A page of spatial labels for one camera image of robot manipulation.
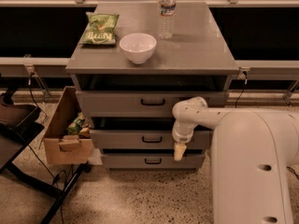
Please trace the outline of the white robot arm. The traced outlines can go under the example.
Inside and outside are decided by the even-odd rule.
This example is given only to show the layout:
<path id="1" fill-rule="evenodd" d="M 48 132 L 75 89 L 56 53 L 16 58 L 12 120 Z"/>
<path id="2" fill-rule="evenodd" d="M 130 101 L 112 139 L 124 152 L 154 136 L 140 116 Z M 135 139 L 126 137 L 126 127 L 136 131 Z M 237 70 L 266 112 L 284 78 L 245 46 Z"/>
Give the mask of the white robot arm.
<path id="1" fill-rule="evenodd" d="M 299 113 L 210 108 L 202 97 L 178 102 L 175 158 L 200 125 L 213 131 L 214 224 L 293 224 L 287 167 L 299 162 Z"/>

